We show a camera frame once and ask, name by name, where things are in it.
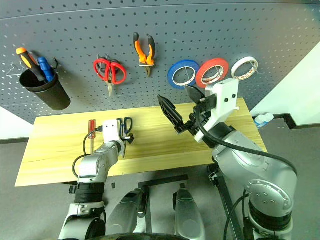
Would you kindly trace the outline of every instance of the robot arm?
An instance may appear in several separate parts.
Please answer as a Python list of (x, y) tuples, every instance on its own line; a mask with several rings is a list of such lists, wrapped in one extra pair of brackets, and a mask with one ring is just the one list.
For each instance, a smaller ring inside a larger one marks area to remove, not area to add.
[(186, 124), (168, 99), (161, 96), (158, 99), (176, 131), (188, 130), (197, 142), (204, 141), (212, 148), (213, 160), (223, 174), (240, 183), (249, 193), (248, 215), (254, 239), (276, 236), (289, 240), (293, 229), (291, 213), (297, 184), (296, 170), (290, 162), (261, 152), (254, 142), (224, 123), (233, 110), (238, 109), (238, 86), (238, 80), (226, 79), (208, 85), (205, 95), (186, 86), (190, 98), (197, 104)]
[(104, 144), (81, 161), (77, 186), (70, 187), (75, 194), (62, 226), (59, 240), (85, 240), (106, 234), (106, 215), (103, 194), (110, 168), (125, 154), (125, 143), (119, 136), (118, 121), (103, 123)]

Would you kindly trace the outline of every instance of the pegboard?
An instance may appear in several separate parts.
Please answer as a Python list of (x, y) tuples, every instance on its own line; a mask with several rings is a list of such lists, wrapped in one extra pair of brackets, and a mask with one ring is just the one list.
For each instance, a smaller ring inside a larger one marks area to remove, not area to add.
[[(30, 123), (38, 116), (157, 106), (158, 94), (175, 104), (191, 102), (185, 91), (172, 88), (167, 80), (169, 68), (182, 59), (201, 65), (220, 57), (231, 68), (243, 57), (255, 57), (259, 73), (241, 81), (238, 94), (252, 109), (320, 40), (318, 4), (250, 0), (18, 2), (15, 6), (20, 9), (12, 9), (10, 1), (1, 1), (0, 104)], [(147, 35), (155, 40), (155, 67), (150, 78), (138, 66), (134, 32), (140, 34), (146, 53)], [(68, 108), (51, 110), (19, 84), (19, 77), (6, 76), (10, 63), (19, 63), (18, 47), (26, 47), (52, 64), (53, 57), (58, 59), (59, 79), (71, 98)], [(108, 54), (127, 70), (127, 79), (113, 88), (111, 97), (92, 67), (97, 54)]]

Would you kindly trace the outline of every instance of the wooden tabletop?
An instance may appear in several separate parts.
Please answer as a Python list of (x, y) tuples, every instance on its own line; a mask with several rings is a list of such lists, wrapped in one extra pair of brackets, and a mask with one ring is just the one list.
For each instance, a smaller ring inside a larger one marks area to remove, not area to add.
[[(240, 110), (235, 110), (226, 124), (266, 151), (243, 98), (237, 99), (237, 106)], [(189, 119), (193, 107), (193, 103), (176, 105), (184, 122)], [(159, 106), (42, 116), (35, 119), (15, 186), (76, 181), (72, 163), (83, 154), (82, 142), (88, 133), (88, 121), (96, 119), (96, 125), (100, 126), (105, 120), (124, 117), (133, 118), (134, 142), (127, 144), (125, 158), (119, 157), (109, 177), (212, 163), (212, 151), (203, 142), (197, 143), (189, 132), (178, 135)], [(94, 148), (102, 143), (103, 135), (98, 132)], [(90, 140), (86, 142), (86, 150), (90, 152)]]

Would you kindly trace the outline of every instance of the black cup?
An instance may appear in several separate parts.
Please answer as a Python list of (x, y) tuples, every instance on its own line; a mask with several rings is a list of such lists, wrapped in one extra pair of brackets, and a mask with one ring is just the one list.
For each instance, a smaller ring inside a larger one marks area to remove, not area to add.
[(69, 96), (59, 82), (57, 73), (54, 74), (52, 81), (45, 83), (38, 81), (36, 75), (32, 71), (27, 70), (21, 74), (20, 83), (53, 110), (66, 109), (71, 103)]

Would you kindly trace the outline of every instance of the red screwdriver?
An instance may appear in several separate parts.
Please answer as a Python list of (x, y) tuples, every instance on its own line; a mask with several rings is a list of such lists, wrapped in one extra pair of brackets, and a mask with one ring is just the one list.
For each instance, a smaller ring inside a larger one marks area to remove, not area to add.
[[(91, 133), (96, 128), (96, 120), (89, 120), (89, 132)], [(94, 138), (96, 137), (96, 132), (93, 132), (91, 135), (89, 135), (89, 139), (91, 140), (91, 154), (94, 153)]]

